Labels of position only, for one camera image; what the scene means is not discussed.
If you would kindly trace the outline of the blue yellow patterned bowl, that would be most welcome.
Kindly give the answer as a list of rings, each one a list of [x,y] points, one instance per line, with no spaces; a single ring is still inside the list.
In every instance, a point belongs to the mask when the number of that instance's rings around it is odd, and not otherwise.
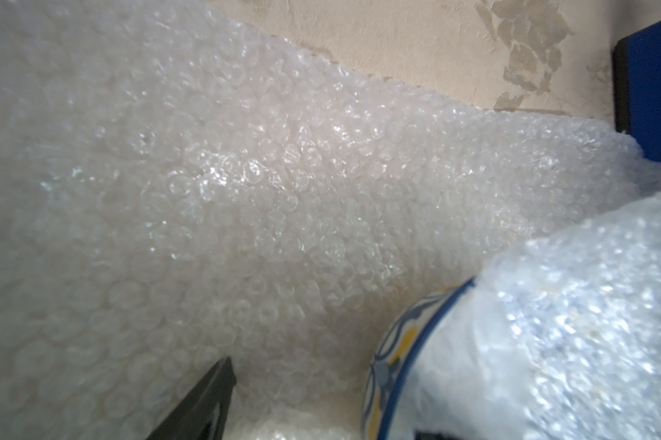
[[[391,324],[374,351],[367,374],[361,417],[363,439],[389,438],[407,377],[442,318],[453,309],[475,278],[435,291],[411,304]]]

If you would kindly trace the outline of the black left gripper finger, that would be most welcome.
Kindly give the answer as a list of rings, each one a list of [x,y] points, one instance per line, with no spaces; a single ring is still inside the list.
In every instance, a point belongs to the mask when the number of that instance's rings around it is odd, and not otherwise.
[[[219,359],[147,440],[221,440],[235,385],[232,359]]]

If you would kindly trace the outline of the clear bubble wrap sheet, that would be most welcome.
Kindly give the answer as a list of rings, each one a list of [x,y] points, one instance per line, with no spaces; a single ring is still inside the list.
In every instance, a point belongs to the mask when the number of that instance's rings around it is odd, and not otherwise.
[[[389,437],[661,439],[661,164],[349,71],[205,1],[0,1],[0,439],[358,439],[374,351],[475,278]]]

